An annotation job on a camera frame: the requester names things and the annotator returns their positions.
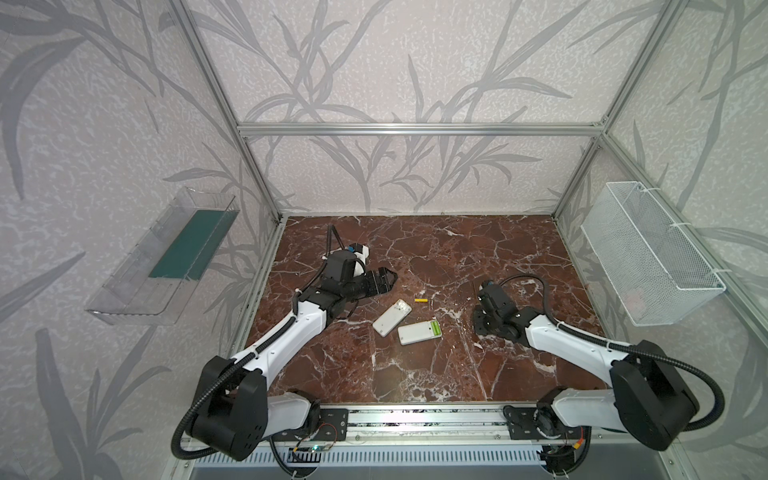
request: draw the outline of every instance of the metal rail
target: metal rail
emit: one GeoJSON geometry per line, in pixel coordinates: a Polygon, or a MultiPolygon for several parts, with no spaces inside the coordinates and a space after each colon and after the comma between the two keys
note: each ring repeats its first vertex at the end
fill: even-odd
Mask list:
{"type": "Polygon", "coordinates": [[[594,136],[599,124],[337,124],[244,123],[237,126],[244,137],[267,135],[498,135],[539,137],[594,136]]]}
{"type": "Polygon", "coordinates": [[[173,17],[174,22],[178,25],[181,31],[182,38],[187,43],[187,47],[189,47],[192,53],[194,62],[197,64],[200,72],[205,78],[210,93],[214,96],[219,112],[221,112],[224,119],[225,127],[229,131],[232,141],[235,143],[234,147],[243,158],[253,181],[256,182],[259,192],[261,192],[264,201],[266,201],[270,209],[272,218],[280,221],[280,209],[277,208],[277,204],[272,198],[269,188],[266,186],[266,181],[264,181],[264,177],[259,171],[253,153],[237,131],[237,119],[235,118],[232,107],[227,101],[227,96],[224,94],[224,89],[221,86],[221,82],[214,69],[213,63],[205,52],[203,42],[200,40],[200,32],[197,30],[197,26],[192,18],[192,12],[187,7],[187,3],[184,0],[166,0],[166,3],[169,6],[168,10],[173,17]]]}

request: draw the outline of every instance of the cable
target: cable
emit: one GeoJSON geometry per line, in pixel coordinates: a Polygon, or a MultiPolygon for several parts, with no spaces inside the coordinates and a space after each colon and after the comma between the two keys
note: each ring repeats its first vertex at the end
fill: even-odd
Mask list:
{"type": "Polygon", "coordinates": [[[332,230],[332,231],[333,231],[333,235],[335,235],[335,236],[336,236],[336,241],[337,241],[337,242],[339,242],[339,248],[341,248],[342,250],[344,250],[346,247],[344,246],[344,242],[342,242],[342,241],[341,241],[341,237],[339,236],[339,232],[338,232],[338,231],[336,231],[336,227],[334,227],[332,224],[330,224],[330,225],[328,226],[328,228],[329,228],[330,230],[332,230]]]}
{"type": "Polygon", "coordinates": [[[562,329],[564,332],[570,333],[572,336],[575,336],[576,338],[586,340],[590,343],[594,343],[595,345],[599,345],[607,349],[617,350],[619,352],[624,352],[624,353],[630,353],[635,356],[643,356],[647,359],[652,359],[657,362],[663,362],[668,365],[672,365],[673,367],[676,367],[681,370],[685,370],[686,372],[695,375],[696,377],[701,379],[704,383],[706,383],[707,386],[712,391],[712,395],[715,398],[714,405],[712,405],[712,409],[704,417],[702,417],[701,419],[698,419],[695,422],[688,423],[688,425],[686,425],[685,428],[683,429],[684,432],[692,432],[693,430],[702,429],[706,426],[712,425],[723,414],[723,411],[725,410],[725,395],[723,394],[723,390],[720,388],[719,385],[717,385],[717,382],[715,382],[712,379],[712,377],[707,375],[705,372],[702,372],[695,366],[691,366],[685,362],[681,362],[678,359],[673,359],[665,355],[657,355],[656,353],[645,352],[643,350],[638,349],[636,345],[629,345],[629,346],[620,345],[617,343],[613,343],[608,339],[587,335],[586,333],[576,330],[564,322],[555,320],[554,317],[552,316],[552,312],[549,306],[549,283],[547,282],[547,280],[541,278],[539,275],[535,275],[533,273],[520,273],[502,280],[502,282],[499,285],[503,286],[509,280],[513,280],[515,278],[520,278],[520,277],[532,278],[532,279],[538,280],[541,283],[541,285],[544,288],[544,291],[541,294],[542,306],[544,307],[544,314],[547,316],[547,318],[549,318],[549,321],[551,321],[553,324],[557,326],[558,329],[562,329]]]}
{"type": "Polygon", "coordinates": [[[279,339],[285,332],[288,331],[288,329],[293,326],[293,324],[296,322],[296,317],[291,316],[287,322],[283,326],[280,327],[279,330],[277,330],[270,338],[264,340],[262,343],[259,344],[258,347],[256,347],[256,353],[262,353],[264,350],[270,348],[270,345],[275,343],[277,339],[279,339]]]}
{"type": "Polygon", "coordinates": [[[174,434],[172,437],[170,437],[170,451],[174,454],[174,457],[180,459],[180,460],[194,460],[196,458],[203,458],[205,456],[214,454],[217,452],[216,449],[213,449],[211,447],[208,447],[207,449],[202,450],[184,450],[184,448],[181,446],[181,436],[184,434],[184,430],[187,429],[189,424],[192,423],[192,420],[197,415],[197,411],[200,410],[200,407],[203,406],[203,404],[219,389],[221,386],[229,382],[229,380],[238,373],[243,366],[250,362],[252,359],[256,358],[256,353],[249,353],[248,355],[244,356],[242,359],[234,363],[232,366],[224,370],[224,373],[222,373],[219,378],[214,382],[210,387],[208,387],[208,390],[203,392],[200,397],[197,398],[192,403],[192,406],[189,410],[187,410],[187,413],[184,414],[184,416],[181,418],[181,421],[179,422],[179,425],[176,426],[176,430],[174,430],[174,434]]]}
{"type": "Polygon", "coordinates": [[[352,309],[349,310],[349,313],[347,313],[346,316],[340,316],[337,320],[348,320],[357,309],[358,303],[360,303],[360,300],[355,300],[355,304],[352,305],[352,309]]]}
{"type": "Polygon", "coordinates": [[[309,462],[309,461],[307,461],[307,460],[302,460],[302,459],[301,459],[301,458],[299,458],[299,456],[296,454],[296,450],[299,448],[299,445],[301,445],[301,442],[306,442],[306,441],[307,441],[307,440],[309,440],[310,438],[311,438],[311,437],[304,437],[303,439],[300,439],[298,442],[296,442],[296,446],[295,446],[295,447],[293,447],[293,450],[291,450],[291,451],[290,451],[290,455],[291,455],[291,457],[293,458],[293,463],[314,463],[314,462],[309,462]]]}
{"type": "Polygon", "coordinates": [[[676,367],[681,370],[685,370],[686,372],[697,376],[704,383],[706,383],[707,386],[710,388],[710,390],[712,390],[712,394],[715,397],[714,405],[712,405],[712,409],[705,416],[696,420],[695,422],[688,423],[688,425],[686,425],[685,428],[683,429],[683,432],[692,432],[693,430],[699,430],[706,426],[712,425],[723,414],[723,411],[725,410],[725,395],[723,394],[723,390],[720,388],[719,385],[717,385],[717,382],[715,382],[714,379],[712,379],[712,377],[707,375],[705,372],[702,372],[695,366],[688,365],[685,362],[681,362],[678,359],[673,359],[668,356],[645,352],[643,350],[638,349],[635,345],[625,346],[617,343],[612,343],[606,339],[600,339],[590,335],[585,335],[582,332],[579,332],[578,330],[572,329],[570,326],[564,324],[563,322],[559,322],[557,324],[557,327],[559,329],[564,330],[567,333],[570,333],[576,338],[586,340],[590,343],[594,343],[595,345],[603,346],[607,349],[617,350],[619,352],[624,352],[624,353],[630,353],[636,356],[644,356],[645,358],[656,360],[657,362],[664,362],[668,365],[672,365],[673,367],[676,367]]]}
{"type": "Polygon", "coordinates": [[[329,224],[328,228],[326,229],[326,254],[325,254],[325,258],[323,258],[323,264],[320,265],[320,267],[317,269],[312,279],[306,283],[304,288],[301,289],[302,292],[310,288],[310,286],[312,286],[312,284],[315,283],[315,280],[317,280],[320,277],[320,274],[323,273],[323,271],[326,269],[326,266],[328,265],[328,257],[331,256],[331,229],[336,230],[336,228],[333,225],[329,224]]]}
{"type": "Polygon", "coordinates": [[[317,467],[301,467],[301,468],[294,468],[291,470],[291,468],[286,465],[286,463],[283,460],[283,457],[280,456],[280,454],[277,452],[277,445],[275,445],[275,439],[274,437],[270,437],[270,449],[272,450],[272,455],[275,457],[275,461],[277,462],[277,465],[280,467],[280,470],[287,473],[291,476],[291,478],[307,478],[310,475],[312,475],[315,470],[317,470],[317,467]]]}

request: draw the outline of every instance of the gray leaf pattern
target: gray leaf pattern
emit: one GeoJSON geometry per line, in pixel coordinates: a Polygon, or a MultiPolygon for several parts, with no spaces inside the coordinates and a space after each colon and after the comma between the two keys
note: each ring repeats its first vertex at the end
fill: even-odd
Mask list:
{"type": "Polygon", "coordinates": [[[29,280],[24,285],[0,297],[0,323],[6,321],[18,309],[31,302],[37,295],[40,295],[43,290],[58,280],[60,276],[67,273],[84,256],[85,252],[78,253],[69,260],[58,264],[42,275],[29,280]]]}
{"type": "MultiPolygon", "coordinates": [[[[634,101],[636,104],[633,109],[637,108],[637,111],[645,115],[643,118],[646,121],[645,128],[654,132],[654,141],[644,144],[641,135],[643,132],[638,125],[638,121],[642,117],[634,112],[625,117],[626,122],[620,133],[623,137],[622,140],[627,145],[634,143],[634,160],[638,166],[646,169],[650,167],[656,172],[661,170],[656,186],[662,187],[664,193],[669,194],[676,201],[678,210],[694,219],[701,218],[706,209],[714,208],[720,214],[720,217],[715,217],[714,220],[700,220],[703,225],[694,223],[694,227],[705,240],[712,243],[715,251],[723,252],[723,257],[731,258],[726,255],[729,252],[739,253],[741,256],[734,258],[739,258],[737,263],[742,264],[727,261],[725,267],[730,269],[733,275],[739,278],[752,293],[757,296],[768,297],[768,276],[764,274],[764,271],[759,271],[760,268],[764,269],[764,266],[760,265],[764,265],[763,259],[768,253],[768,236],[764,231],[757,231],[760,229],[759,224],[756,225],[751,216],[728,217],[726,220],[721,220],[722,217],[726,217],[722,212],[728,211],[727,204],[730,198],[728,195],[719,195],[721,190],[711,190],[713,186],[711,172],[710,177],[706,181],[702,181],[703,172],[716,161],[719,162],[720,167],[727,166],[725,174],[734,179],[756,174],[756,171],[746,161],[743,164],[739,163],[741,159],[738,155],[732,155],[732,152],[729,151],[725,155],[719,153],[720,157],[715,158],[713,152],[716,147],[721,147],[720,142],[728,142],[728,136],[732,136],[731,141],[734,137],[738,138],[737,134],[734,135],[734,131],[745,128],[743,120],[741,124],[737,123],[732,112],[740,111],[742,105],[755,104],[764,100],[764,89],[754,88],[754,85],[761,85],[758,82],[764,79],[766,65],[768,65],[768,53],[765,50],[765,37],[753,33],[756,31],[754,25],[758,21],[764,22],[766,20],[765,15],[768,14],[765,12],[768,12],[768,2],[765,0],[758,2],[691,0],[687,3],[686,8],[694,12],[684,13],[686,15],[684,18],[687,21],[685,23],[686,29],[683,30],[685,35],[678,35],[672,46],[665,46],[669,50],[662,51],[659,59],[656,60],[659,62],[657,69],[653,72],[661,71],[659,67],[664,67],[667,70],[662,74],[659,81],[655,78],[646,80],[645,90],[635,94],[634,101]],[[693,28],[691,26],[694,25],[694,22],[695,25],[699,25],[702,18],[707,18],[707,21],[711,19],[712,23],[706,25],[713,25],[714,28],[693,28]],[[712,40],[704,55],[685,58],[685,55],[689,54],[688,43],[694,41],[691,34],[707,35],[712,40]],[[679,60],[684,60],[686,66],[680,67],[680,77],[675,77],[678,73],[674,70],[674,67],[677,66],[674,62],[679,60]],[[683,77],[682,72],[686,71],[688,65],[693,68],[690,68],[690,73],[683,77]],[[760,80],[753,78],[751,80],[753,85],[745,85],[749,82],[743,80],[744,75],[754,72],[759,72],[758,74],[762,75],[762,78],[760,80]],[[660,86],[666,85],[669,88],[670,84],[664,82],[671,78],[678,79],[680,83],[671,84],[676,85],[672,87],[676,89],[674,91],[662,90],[664,93],[663,101],[659,101],[659,98],[653,98],[656,103],[652,104],[654,105],[652,114],[638,107],[640,104],[650,103],[651,95],[658,97],[657,89],[660,86]],[[734,88],[735,82],[739,80],[742,81],[741,85],[738,89],[734,88]],[[660,141],[658,136],[660,129],[652,130],[651,122],[668,115],[679,118],[681,113],[692,116],[693,112],[702,111],[703,108],[706,108],[707,113],[705,114],[706,117],[702,117],[701,127],[698,127],[698,118],[691,118],[691,124],[695,124],[696,127],[686,131],[679,140],[674,139],[674,141],[679,141],[681,145],[689,144],[695,149],[693,150],[695,155],[693,161],[691,164],[686,164],[686,162],[680,161],[677,156],[670,155],[671,146],[667,145],[664,137],[661,137],[662,141],[660,141]],[[667,188],[665,185],[667,177],[673,175],[676,177],[675,181],[679,182],[680,188],[667,188]]],[[[761,159],[760,153],[756,154],[756,161],[761,159]]],[[[736,188],[739,187],[737,182],[727,183],[727,180],[723,179],[723,183],[725,186],[736,185],[736,188]]],[[[753,193],[755,195],[754,201],[760,204],[763,199],[760,196],[762,192],[754,191],[753,193]]],[[[580,264],[583,264],[586,262],[588,253],[586,255],[577,253],[576,257],[580,260],[580,264]]],[[[595,281],[596,283],[601,281],[604,284],[607,283],[605,279],[600,280],[598,278],[595,281]]],[[[596,304],[595,306],[599,310],[603,309],[600,305],[596,304]]],[[[601,316],[601,318],[612,317],[614,317],[614,313],[601,316]]],[[[729,319],[729,321],[738,323],[735,316],[733,320],[729,319]]],[[[617,326],[621,326],[623,320],[618,323],[617,326]]],[[[742,332],[740,325],[734,329],[742,332]]],[[[697,470],[700,469],[700,466],[697,465],[698,462],[703,465],[702,468],[708,465],[721,465],[721,468],[724,468],[724,471],[731,475],[750,478],[749,475],[741,473],[740,470],[749,468],[750,470],[764,471],[765,460],[768,459],[768,447],[763,441],[765,431],[768,429],[768,396],[766,395],[766,389],[768,389],[766,385],[768,354],[766,354],[764,345],[756,337],[748,330],[744,330],[744,333],[748,341],[743,358],[740,359],[740,362],[739,360],[733,362],[734,366],[731,366],[730,363],[723,365],[727,372],[731,372],[732,369],[735,370],[735,375],[729,379],[733,381],[733,391],[727,399],[727,410],[723,419],[717,426],[704,430],[703,436],[684,439],[683,445],[690,452],[704,454],[695,456],[694,465],[697,470]],[[747,455],[746,458],[749,461],[745,462],[743,460],[744,455],[738,455],[737,450],[755,456],[747,455]]],[[[703,330],[701,334],[709,336],[713,334],[713,331],[703,330]]],[[[731,338],[723,339],[723,341],[730,342],[731,338]]],[[[684,352],[695,351],[690,347],[681,348],[684,352]]],[[[725,363],[724,360],[719,359],[718,362],[725,363]]],[[[717,470],[702,476],[716,478],[715,475],[717,475],[717,470]]]]}
{"type": "Polygon", "coordinates": [[[707,81],[709,80],[712,73],[713,66],[715,65],[715,62],[718,60],[718,58],[725,57],[728,67],[727,70],[723,73],[723,76],[720,78],[720,82],[717,88],[701,97],[702,101],[717,99],[717,103],[714,108],[709,129],[707,130],[704,146],[701,149],[699,158],[697,159],[696,165],[691,172],[686,187],[683,189],[677,199],[677,209],[680,211],[684,211],[691,194],[696,188],[697,182],[701,176],[701,172],[707,164],[715,144],[720,138],[720,133],[723,128],[723,112],[726,107],[728,92],[731,88],[731,85],[743,75],[768,65],[768,53],[766,53],[760,59],[751,62],[739,69],[739,46],[741,38],[744,35],[744,29],[749,25],[749,23],[751,23],[751,21],[753,21],[763,12],[763,10],[768,6],[768,2],[759,3],[749,13],[746,13],[746,7],[743,0],[727,2],[724,11],[707,8],[706,5],[700,6],[703,10],[721,14],[723,17],[720,21],[720,29],[713,40],[712,48],[710,49],[710,55],[707,59],[707,66],[702,75],[698,91],[701,92],[704,86],[707,84],[707,81]]]}
{"type": "Polygon", "coordinates": [[[269,219],[266,208],[262,207],[262,211],[259,212],[258,227],[251,223],[248,203],[243,201],[243,197],[248,196],[261,204],[261,196],[244,183],[242,162],[236,175],[210,146],[203,143],[203,148],[219,164],[220,170],[193,167],[165,177],[163,180],[167,182],[181,182],[204,177],[225,178],[228,182],[222,188],[222,192],[235,190],[235,192],[231,193],[235,193],[239,199],[241,213],[239,217],[243,218],[243,222],[250,232],[251,241],[249,243],[235,244],[232,241],[231,235],[227,234],[222,246],[214,256],[216,260],[212,261],[208,266],[209,270],[218,272],[230,279],[230,282],[205,310],[205,313],[215,311],[215,318],[210,331],[214,332],[217,328],[219,329],[219,354],[225,354],[230,346],[229,342],[234,333],[233,328],[235,327],[238,313],[245,303],[250,291],[251,281],[257,271],[255,264],[258,264],[260,261],[262,246],[266,242],[264,233],[269,231],[266,225],[269,219]],[[229,263],[227,264],[219,260],[221,257],[226,257],[229,263]]]}
{"type": "Polygon", "coordinates": [[[72,410],[61,381],[48,329],[37,331],[35,339],[37,341],[38,394],[48,417],[48,431],[54,451],[61,462],[61,471],[55,478],[81,478],[82,480],[123,478],[113,458],[99,450],[110,442],[119,442],[141,430],[135,427],[123,429],[110,435],[103,442],[101,437],[116,411],[133,391],[156,375],[170,372],[167,367],[156,366],[146,370],[125,386],[134,368],[141,361],[156,329],[156,326],[149,327],[128,353],[101,397],[101,401],[98,398],[101,377],[96,370],[88,397],[85,429],[81,427],[72,410]]]}
{"type": "Polygon", "coordinates": [[[602,50],[603,48],[606,48],[608,45],[616,41],[630,28],[639,24],[643,20],[646,20],[648,18],[653,18],[654,16],[656,16],[656,14],[658,14],[659,11],[661,10],[662,6],[664,6],[664,0],[653,0],[651,2],[644,3],[637,7],[624,10],[623,12],[609,18],[605,22],[600,23],[597,27],[592,28],[590,31],[588,31],[587,33],[583,34],[581,37],[576,39],[568,47],[572,47],[578,43],[581,43],[587,40],[588,38],[596,35],[600,30],[604,30],[606,28],[611,27],[612,25],[617,25],[623,22],[624,20],[626,20],[627,21],[626,23],[624,23],[608,40],[603,42],[603,44],[600,45],[598,49],[594,51],[594,53],[598,53],[600,50],[602,50]]]}
{"type": "Polygon", "coordinates": [[[18,120],[27,97],[50,68],[84,41],[72,38],[30,48],[17,56],[0,76],[0,124],[5,145],[5,156],[11,167],[13,184],[19,198],[24,200],[24,173],[22,159],[16,145],[18,120]]]}
{"type": "Polygon", "coordinates": [[[560,197],[562,197],[563,193],[558,192],[556,190],[552,190],[551,188],[547,188],[549,190],[549,193],[552,195],[550,198],[541,198],[538,200],[534,200],[535,203],[539,204],[536,207],[530,208],[525,211],[527,214],[551,214],[554,211],[554,208],[557,206],[558,202],[560,201],[560,197]]]}
{"type": "MultiPolygon", "coordinates": [[[[238,1],[232,0],[232,2],[228,2],[226,5],[221,2],[211,2],[223,22],[201,12],[195,12],[194,15],[200,28],[220,35],[235,45],[239,45],[266,60],[270,68],[275,71],[284,83],[286,91],[274,94],[254,105],[246,115],[247,121],[256,122],[268,112],[279,111],[282,112],[283,121],[301,121],[304,118],[309,118],[311,121],[322,122],[325,121],[323,112],[331,111],[345,114],[351,121],[373,122],[373,118],[365,112],[350,105],[327,103],[327,99],[333,91],[334,74],[344,65],[365,36],[369,26],[376,21],[378,15],[388,7],[390,2],[391,0],[379,0],[379,2],[371,6],[363,16],[352,37],[347,41],[342,53],[332,61],[326,58],[323,42],[330,31],[343,32],[344,29],[342,27],[348,25],[349,22],[340,21],[336,24],[326,25],[326,15],[329,8],[327,1],[319,0],[316,3],[315,15],[310,31],[303,36],[301,42],[298,42],[296,39],[302,38],[302,35],[290,31],[287,24],[275,15],[274,19],[283,33],[286,51],[289,52],[289,56],[297,63],[296,75],[293,78],[290,78],[285,73],[288,71],[288,67],[284,68],[278,65],[261,47],[253,27],[250,25],[238,1]],[[316,67],[318,62],[322,64],[321,68],[316,67]]],[[[498,34],[494,50],[488,59],[488,64],[482,77],[460,87],[446,101],[434,101],[427,108],[425,93],[419,80],[418,62],[411,55],[408,56],[406,68],[413,86],[415,117],[418,121],[472,122],[472,115],[484,95],[497,90],[525,90],[556,98],[571,98],[568,93],[553,85],[545,84],[535,78],[515,77],[512,74],[579,15],[587,2],[583,2],[567,12],[506,58],[500,58],[507,42],[509,29],[515,20],[515,15],[521,4],[522,1],[517,0],[510,5],[505,25],[498,34]]],[[[650,10],[652,8],[646,8],[644,12],[648,16],[654,15],[655,12],[650,12],[650,10]]],[[[527,108],[527,106],[522,105],[504,121],[513,122],[518,120],[527,108]]],[[[395,122],[399,121],[397,114],[392,114],[392,116],[395,122]]],[[[269,158],[266,159],[266,166],[263,172],[273,196],[279,199],[279,202],[285,202],[292,194],[282,194],[269,182],[269,169],[274,162],[275,152],[281,140],[281,137],[258,138],[252,140],[252,144],[264,141],[269,142],[269,158]]],[[[471,140],[468,140],[467,137],[407,137],[406,154],[399,160],[401,166],[391,179],[379,182],[379,186],[392,185],[401,189],[403,193],[413,200],[413,211],[418,212],[434,200],[435,197],[442,194],[445,188],[447,188],[445,194],[450,194],[462,186],[470,171],[475,177],[475,186],[480,185],[480,176],[483,171],[500,173],[508,179],[508,183],[511,183],[513,174],[505,164],[541,161],[541,158],[537,157],[526,157],[524,155],[502,152],[500,151],[501,149],[492,147],[493,140],[495,140],[495,137],[472,138],[471,140]],[[435,147],[439,147],[437,152],[440,156],[442,171],[439,172],[438,180],[433,182],[427,180],[423,174],[420,174],[417,167],[424,158],[435,151],[435,147]]],[[[370,213],[371,190],[369,182],[380,165],[381,160],[385,157],[381,153],[387,149],[387,145],[391,140],[379,139],[379,143],[377,143],[371,153],[361,151],[359,145],[356,145],[356,151],[360,155],[354,153],[353,149],[345,144],[345,140],[341,137],[315,137],[307,141],[317,146],[321,154],[325,154],[333,164],[340,167],[341,170],[355,180],[360,190],[363,208],[365,212],[370,213]]]]}

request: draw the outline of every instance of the white remote control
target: white remote control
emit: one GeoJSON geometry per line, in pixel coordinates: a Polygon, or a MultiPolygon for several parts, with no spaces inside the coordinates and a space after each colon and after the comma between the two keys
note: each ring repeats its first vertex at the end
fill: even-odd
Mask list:
{"type": "Polygon", "coordinates": [[[411,313],[411,306],[398,300],[373,323],[373,329],[379,332],[379,335],[387,336],[409,313],[411,313]]]}
{"type": "Polygon", "coordinates": [[[400,345],[408,345],[409,343],[422,342],[442,336],[437,320],[401,326],[397,329],[397,333],[400,335],[400,345]]]}

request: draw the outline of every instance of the leaf pattern wallpaper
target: leaf pattern wallpaper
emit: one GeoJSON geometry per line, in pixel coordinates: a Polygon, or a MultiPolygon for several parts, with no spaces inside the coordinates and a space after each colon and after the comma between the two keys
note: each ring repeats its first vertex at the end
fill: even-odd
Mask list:
{"type": "MultiPolygon", "coordinates": [[[[688,2],[627,109],[611,129],[727,266],[768,305],[766,103],[768,2],[688,2]]],[[[649,339],[722,385],[727,410],[682,436],[699,478],[764,478],[768,469],[768,352],[717,298],[673,326],[626,316],[581,223],[606,181],[628,180],[599,154],[559,221],[595,309],[618,339],[649,339]]],[[[689,382],[701,399],[709,393],[689,382]]],[[[707,409],[711,403],[702,403],[707,409]]]]}
{"type": "Polygon", "coordinates": [[[690,2],[611,133],[768,308],[766,31],[768,2],[690,2]]]}
{"type": "Polygon", "coordinates": [[[163,2],[0,4],[0,478],[157,478],[275,224],[163,2]],[[241,212],[173,326],[91,294],[180,187],[241,212]]]}
{"type": "MultiPolygon", "coordinates": [[[[241,122],[453,123],[599,121],[662,2],[189,4],[241,122]]],[[[286,212],[547,214],[548,189],[565,187],[587,142],[253,137],[250,146],[286,212]]]]}

